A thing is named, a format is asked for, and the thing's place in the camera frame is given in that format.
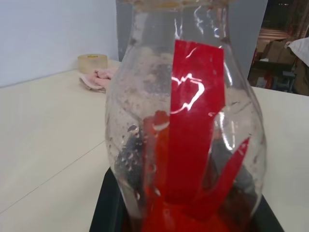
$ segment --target glass bottle neck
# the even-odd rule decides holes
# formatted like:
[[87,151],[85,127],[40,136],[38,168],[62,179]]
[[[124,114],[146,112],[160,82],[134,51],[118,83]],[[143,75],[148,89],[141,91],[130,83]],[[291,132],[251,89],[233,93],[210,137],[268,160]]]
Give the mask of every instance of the glass bottle neck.
[[135,11],[129,46],[173,53],[175,39],[180,39],[221,47],[228,43],[227,12],[225,5]]

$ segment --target white table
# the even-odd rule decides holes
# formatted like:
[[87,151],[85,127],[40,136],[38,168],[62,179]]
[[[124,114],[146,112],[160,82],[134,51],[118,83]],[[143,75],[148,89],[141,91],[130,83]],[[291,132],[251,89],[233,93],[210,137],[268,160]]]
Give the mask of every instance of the white table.
[[[268,139],[264,195],[285,231],[305,232],[309,98],[254,90]],[[77,71],[0,89],[1,232],[89,230],[109,167],[104,105]]]

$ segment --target clear glass bottle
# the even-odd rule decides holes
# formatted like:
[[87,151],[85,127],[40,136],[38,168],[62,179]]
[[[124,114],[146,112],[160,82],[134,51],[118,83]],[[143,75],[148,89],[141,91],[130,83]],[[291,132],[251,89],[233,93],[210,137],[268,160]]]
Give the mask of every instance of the clear glass bottle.
[[[261,199],[266,140],[259,104],[230,46],[228,1],[129,2],[134,4],[133,29],[122,65],[111,82],[105,121],[111,169],[132,219],[133,230],[182,232],[188,227],[192,232],[243,231]],[[150,126],[154,127],[154,134],[146,133],[146,127],[158,113],[164,112],[163,117],[170,115],[176,40],[199,42],[224,50],[225,107],[214,116],[213,130],[209,131],[211,149],[205,156],[210,158],[204,164],[202,189],[208,191],[218,185],[233,153],[250,138],[233,187],[220,208],[206,219],[184,210],[185,204],[192,203],[197,196],[173,205],[165,202],[163,189],[154,185],[156,175],[166,171],[162,170],[158,155],[164,159],[169,154],[156,148],[168,143],[166,129],[169,124],[154,125],[152,121]],[[185,175],[185,172],[180,173],[179,178]],[[154,198],[162,199],[159,213],[153,209]]]

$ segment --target black tray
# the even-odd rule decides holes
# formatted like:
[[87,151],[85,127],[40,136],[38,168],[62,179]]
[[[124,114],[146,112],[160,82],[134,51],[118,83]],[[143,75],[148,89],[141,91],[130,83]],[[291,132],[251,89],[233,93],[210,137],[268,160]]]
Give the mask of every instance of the black tray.
[[[104,176],[89,232],[122,232],[128,224],[126,207],[117,181],[109,169]],[[263,197],[250,224],[250,232],[283,232]]]

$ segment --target pink cloth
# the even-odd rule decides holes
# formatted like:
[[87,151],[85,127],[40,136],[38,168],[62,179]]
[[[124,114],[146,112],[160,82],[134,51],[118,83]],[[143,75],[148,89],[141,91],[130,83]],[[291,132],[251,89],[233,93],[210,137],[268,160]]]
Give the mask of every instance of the pink cloth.
[[105,93],[117,69],[96,69],[91,74],[81,75],[79,80],[87,89]]

